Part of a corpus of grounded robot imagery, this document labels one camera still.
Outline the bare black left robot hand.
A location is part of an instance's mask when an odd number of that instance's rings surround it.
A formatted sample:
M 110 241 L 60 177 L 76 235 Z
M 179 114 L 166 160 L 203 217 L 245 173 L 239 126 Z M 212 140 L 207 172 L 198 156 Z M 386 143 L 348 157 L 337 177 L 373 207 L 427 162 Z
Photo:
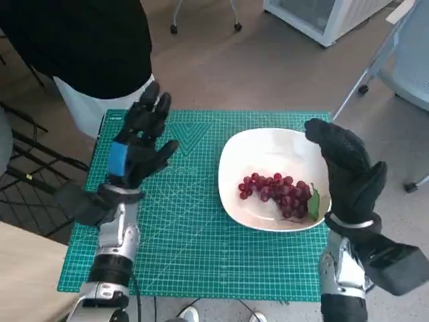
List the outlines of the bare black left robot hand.
M 132 104 L 111 145 L 107 159 L 109 183 L 137 189 L 145 178 L 168 165 L 179 142 L 170 140 L 160 149 L 156 148 L 156 142 L 165 130 L 171 101 L 171 95 L 160 93 L 159 83 L 153 81 Z

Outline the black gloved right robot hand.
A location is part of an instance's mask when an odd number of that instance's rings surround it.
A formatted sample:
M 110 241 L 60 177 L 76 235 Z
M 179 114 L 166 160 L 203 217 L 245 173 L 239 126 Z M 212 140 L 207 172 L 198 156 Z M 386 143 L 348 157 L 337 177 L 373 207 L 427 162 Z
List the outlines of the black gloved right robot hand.
M 326 162 L 333 214 L 349 225 L 378 221 L 373 210 L 385 187 L 386 162 L 372 164 L 363 141 L 339 125 L 313 118 L 304 127 Z

